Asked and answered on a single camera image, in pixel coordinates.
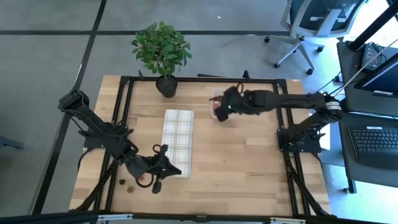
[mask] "checkered towel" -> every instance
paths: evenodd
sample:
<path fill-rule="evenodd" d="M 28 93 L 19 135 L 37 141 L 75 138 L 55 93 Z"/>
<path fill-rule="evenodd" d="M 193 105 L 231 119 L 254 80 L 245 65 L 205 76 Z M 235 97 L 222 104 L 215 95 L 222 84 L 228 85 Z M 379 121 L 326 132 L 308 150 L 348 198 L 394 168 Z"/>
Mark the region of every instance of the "checkered towel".
<path fill-rule="evenodd" d="M 190 178 L 192 171 L 193 111 L 166 110 L 162 144 L 168 144 L 166 156 L 182 171 L 174 177 Z"/>

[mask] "black plant pot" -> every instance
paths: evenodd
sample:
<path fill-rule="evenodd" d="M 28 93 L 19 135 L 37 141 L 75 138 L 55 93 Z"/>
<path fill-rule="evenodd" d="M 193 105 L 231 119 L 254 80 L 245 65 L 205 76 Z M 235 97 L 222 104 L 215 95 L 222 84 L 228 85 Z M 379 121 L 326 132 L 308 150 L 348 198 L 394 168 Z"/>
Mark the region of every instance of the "black plant pot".
<path fill-rule="evenodd" d="M 156 80 L 156 88 L 164 97 L 171 98 L 177 90 L 177 79 L 173 75 L 167 77 L 162 75 Z"/>

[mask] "wooden table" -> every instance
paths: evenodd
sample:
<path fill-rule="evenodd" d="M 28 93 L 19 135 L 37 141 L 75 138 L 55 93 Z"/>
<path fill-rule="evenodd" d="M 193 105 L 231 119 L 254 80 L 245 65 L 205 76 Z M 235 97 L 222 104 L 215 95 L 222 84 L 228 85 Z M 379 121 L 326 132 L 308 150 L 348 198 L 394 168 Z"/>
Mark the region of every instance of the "wooden table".
<path fill-rule="evenodd" d="M 95 113 L 104 121 L 111 121 L 119 80 L 119 76 L 103 78 Z M 125 166 L 121 166 L 112 212 L 292 215 L 284 160 L 276 137 L 276 110 L 260 116 L 235 114 L 224 123 L 210 114 L 208 99 L 212 90 L 225 90 L 235 84 L 179 82 L 177 94 L 167 99 L 156 90 L 154 82 L 134 82 L 127 125 L 134 128 L 129 139 L 137 145 L 139 154 L 151 156 L 152 146 L 161 143 L 166 109 L 195 112 L 192 176 L 190 179 L 168 177 L 162 182 L 162 191 L 152 194 L 151 188 L 139 188 Z M 287 86 L 289 93 L 303 93 L 299 80 L 287 80 Z M 263 83 L 245 83 L 244 88 L 272 91 L 272 85 Z M 308 110 L 292 111 L 295 123 L 308 117 Z M 96 185 L 103 155 L 104 150 L 98 149 L 82 160 L 70 208 L 79 206 Z M 330 212 L 319 161 L 305 153 L 301 153 L 301 160 L 307 188 L 323 209 Z M 126 183 L 120 185 L 120 179 L 125 179 Z M 135 186 L 131 194 L 127 193 L 129 185 Z M 107 191 L 108 186 L 103 191 L 101 208 Z M 295 192 L 302 212 L 297 186 Z"/>

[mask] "potted plant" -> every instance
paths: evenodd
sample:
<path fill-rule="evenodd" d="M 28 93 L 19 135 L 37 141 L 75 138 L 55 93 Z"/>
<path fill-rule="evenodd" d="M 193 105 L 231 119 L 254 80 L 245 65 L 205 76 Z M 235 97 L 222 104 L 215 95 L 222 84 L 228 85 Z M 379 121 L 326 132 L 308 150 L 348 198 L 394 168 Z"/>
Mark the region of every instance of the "potted plant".
<path fill-rule="evenodd" d="M 159 73 L 156 88 L 167 98 L 175 95 L 177 79 L 173 76 L 175 66 L 187 64 L 187 58 L 192 58 L 190 44 L 184 40 L 174 26 L 166 25 L 163 21 L 153 23 L 146 29 L 136 32 L 136 39 L 131 42 L 136 54 L 136 60 L 141 59 L 152 73 Z"/>

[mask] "gray floor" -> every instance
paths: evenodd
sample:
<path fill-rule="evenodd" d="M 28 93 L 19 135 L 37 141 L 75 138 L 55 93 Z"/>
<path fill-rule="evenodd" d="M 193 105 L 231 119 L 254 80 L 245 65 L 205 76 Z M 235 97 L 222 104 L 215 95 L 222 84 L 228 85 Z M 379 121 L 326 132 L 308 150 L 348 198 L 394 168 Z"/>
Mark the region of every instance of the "gray floor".
<path fill-rule="evenodd" d="M 0 29 L 91 29 L 100 1 L 0 2 Z M 279 25 L 285 1 L 108 1 L 100 30 L 141 29 L 163 20 L 180 30 L 271 30 Z M 275 61 L 289 48 L 264 37 L 188 35 L 193 58 L 177 76 L 197 73 L 240 77 L 249 70 L 253 78 L 303 80 L 312 92 L 340 71 L 335 39 L 325 41 L 321 54 L 312 51 L 317 69 L 312 76 L 304 57 L 293 54 L 274 69 Z M 143 64 L 131 55 L 132 36 L 97 36 L 81 89 L 91 107 L 103 75 L 137 75 Z M 58 99 L 75 81 L 87 43 L 87 36 L 0 36 L 0 134 L 25 143 L 23 151 L 0 150 L 0 216 L 29 212 L 37 183 L 58 128 L 61 112 Z M 331 84 L 325 90 L 332 90 Z M 83 138 L 73 123 L 65 138 L 60 160 L 47 197 L 44 212 L 67 211 L 75 184 L 77 160 Z M 393 195 L 397 189 L 358 183 L 358 194 L 347 195 L 343 167 L 323 166 L 333 213 L 342 218 L 396 222 Z M 136 223 L 155 223 L 136 221 Z"/>

